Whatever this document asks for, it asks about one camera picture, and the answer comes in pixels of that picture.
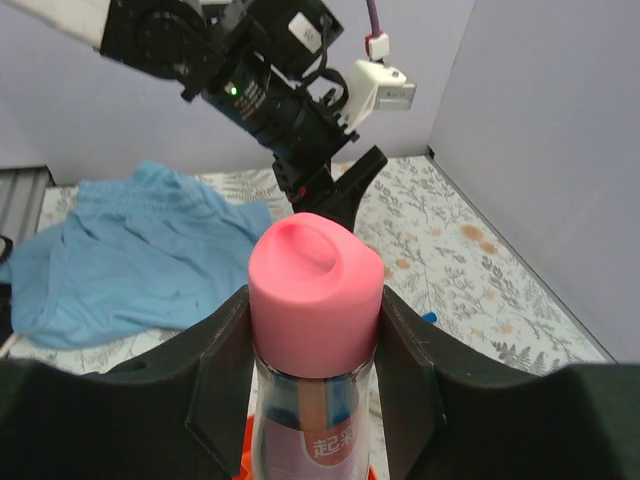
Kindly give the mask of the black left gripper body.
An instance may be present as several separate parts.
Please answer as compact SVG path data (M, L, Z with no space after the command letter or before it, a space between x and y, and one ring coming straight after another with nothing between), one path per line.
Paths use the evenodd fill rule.
M331 160L357 136L338 121L347 92L308 88L346 85L327 65L342 31L322 1L112 1L99 52L203 98L272 152L294 209L327 210L339 201Z

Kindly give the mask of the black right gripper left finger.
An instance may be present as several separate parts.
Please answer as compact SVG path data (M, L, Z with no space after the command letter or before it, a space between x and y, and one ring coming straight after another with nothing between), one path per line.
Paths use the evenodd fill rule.
M248 291L108 372L1 364L5 479L230 479L253 372Z

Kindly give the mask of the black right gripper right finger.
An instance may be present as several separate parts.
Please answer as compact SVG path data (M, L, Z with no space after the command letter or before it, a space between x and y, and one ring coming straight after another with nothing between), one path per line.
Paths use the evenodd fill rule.
M635 479L639 368L537 376L495 361L383 294L375 365L394 479Z

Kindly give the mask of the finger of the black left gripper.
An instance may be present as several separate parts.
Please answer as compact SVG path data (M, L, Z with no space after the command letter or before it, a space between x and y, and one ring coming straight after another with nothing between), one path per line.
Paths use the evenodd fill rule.
M373 146L337 180L323 167L290 199L293 211L314 213L353 233L361 201L387 163L384 153Z

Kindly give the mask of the pink capped glue bottle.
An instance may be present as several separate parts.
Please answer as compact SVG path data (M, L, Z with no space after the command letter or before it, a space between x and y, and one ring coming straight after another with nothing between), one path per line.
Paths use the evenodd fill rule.
M368 477L383 286L376 252L319 215L282 219L259 240L249 262L253 478Z

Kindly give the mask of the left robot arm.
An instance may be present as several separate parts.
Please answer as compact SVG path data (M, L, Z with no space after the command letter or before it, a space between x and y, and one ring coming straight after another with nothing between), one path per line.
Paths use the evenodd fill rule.
M321 1L19 1L16 8L102 56L181 84L274 157L295 212L353 229L368 186L387 160L370 149L339 179L333 157L384 98L386 71L328 65L342 26Z

